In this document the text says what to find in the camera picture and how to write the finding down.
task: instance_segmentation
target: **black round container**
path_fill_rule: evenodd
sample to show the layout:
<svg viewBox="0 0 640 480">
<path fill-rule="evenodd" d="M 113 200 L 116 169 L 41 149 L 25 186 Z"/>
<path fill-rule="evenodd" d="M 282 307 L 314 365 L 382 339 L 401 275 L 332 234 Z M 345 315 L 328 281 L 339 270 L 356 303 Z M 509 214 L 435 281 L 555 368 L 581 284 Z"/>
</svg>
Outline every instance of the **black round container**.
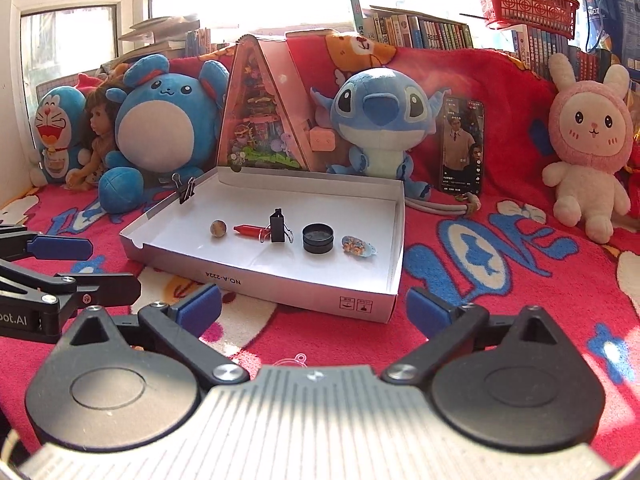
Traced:
<svg viewBox="0 0 640 480">
<path fill-rule="evenodd" d="M 309 224 L 302 229 L 302 245 L 308 253 L 328 253 L 334 248 L 334 230 L 326 224 Z"/>
</svg>

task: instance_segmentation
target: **marble ball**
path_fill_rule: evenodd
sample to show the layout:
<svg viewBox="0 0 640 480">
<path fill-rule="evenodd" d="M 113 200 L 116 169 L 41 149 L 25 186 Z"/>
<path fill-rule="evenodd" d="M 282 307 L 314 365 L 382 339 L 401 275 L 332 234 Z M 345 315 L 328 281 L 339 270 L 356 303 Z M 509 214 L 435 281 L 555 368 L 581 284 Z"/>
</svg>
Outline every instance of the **marble ball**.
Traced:
<svg viewBox="0 0 640 480">
<path fill-rule="evenodd" d="M 222 238 L 226 234 L 226 224 L 222 220 L 216 220 L 209 230 L 216 238 Z"/>
</svg>

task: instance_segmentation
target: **blue ball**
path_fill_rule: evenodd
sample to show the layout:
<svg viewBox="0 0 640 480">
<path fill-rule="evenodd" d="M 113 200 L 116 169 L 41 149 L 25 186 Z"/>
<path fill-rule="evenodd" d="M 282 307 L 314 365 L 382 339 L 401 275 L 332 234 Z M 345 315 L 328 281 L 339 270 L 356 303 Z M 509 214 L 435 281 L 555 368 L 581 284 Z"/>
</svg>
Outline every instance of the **blue ball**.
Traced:
<svg viewBox="0 0 640 480">
<path fill-rule="evenodd" d="M 122 214 L 139 208 L 145 183 L 135 168 L 113 168 L 98 181 L 100 206 L 109 214 Z"/>
</svg>

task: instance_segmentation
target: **blue gripper pad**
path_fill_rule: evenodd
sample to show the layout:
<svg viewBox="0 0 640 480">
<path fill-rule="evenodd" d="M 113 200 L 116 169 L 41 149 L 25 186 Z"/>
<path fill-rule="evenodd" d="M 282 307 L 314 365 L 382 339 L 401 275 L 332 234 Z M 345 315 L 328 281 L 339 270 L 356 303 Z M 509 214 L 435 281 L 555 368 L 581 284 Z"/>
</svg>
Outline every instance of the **blue gripper pad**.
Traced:
<svg viewBox="0 0 640 480">
<path fill-rule="evenodd" d="M 424 294 L 421 289 L 412 287 L 406 294 L 406 316 L 409 321 L 428 339 L 453 323 L 453 311 L 446 303 L 438 304 Z"/>
<path fill-rule="evenodd" d="M 37 260 L 86 261 L 94 254 L 94 246 L 86 238 L 38 235 L 27 242 L 27 252 Z"/>
<path fill-rule="evenodd" d="M 170 317 L 191 335 L 200 337 L 220 317 L 222 294 L 216 285 L 204 285 L 187 300 L 172 306 Z"/>
</svg>

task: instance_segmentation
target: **blue plush toy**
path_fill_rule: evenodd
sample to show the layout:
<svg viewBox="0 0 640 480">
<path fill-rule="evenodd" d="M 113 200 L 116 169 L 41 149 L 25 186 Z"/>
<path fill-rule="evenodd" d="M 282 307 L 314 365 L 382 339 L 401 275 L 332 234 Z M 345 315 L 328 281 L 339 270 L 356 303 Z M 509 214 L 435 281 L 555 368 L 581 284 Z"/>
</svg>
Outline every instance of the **blue plush toy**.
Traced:
<svg viewBox="0 0 640 480">
<path fill-rule="evenodd" d="M 125 213 L 143 201 L 139 170 L 170 182 L 177 173 L 182 182 L 202 174 L 220 134 L 222 108 L 229 73 L 217 61 L 207 61 L 198 79 L 169 73 L 161 54 L 141 59 L 124 75 L 124 84 L 107 91 L 107 98 L 122 103 L 114 133 L 119 152 L 107 154 L 107 171 L 98 184 L 102 208 Z"/>
<path fill-rule="evenodd" d="M 332 127 L 353 146 L 351 166 L 330 166 L 329 173 L 396 178 L 409 198 L 428 199 L 431 187 L 410 179 L 414 162 L 406 153 L 436 132 L 435 118 L 444 92 L 431 99 L 413 79 L 389 68 L 351 76 L 334 99 L 311 89 L 312 98 L 329 110 Z"/>
<path fill-rule="evenodd" d="M 63 183 L 69 170 L 82 168 L 78 155 L 83 111 L 84 95 L 72 86 L 54 88 L 40 101 L 33 125 L 43 169 L 31 169 L 34 186 Z"/>
</svg>

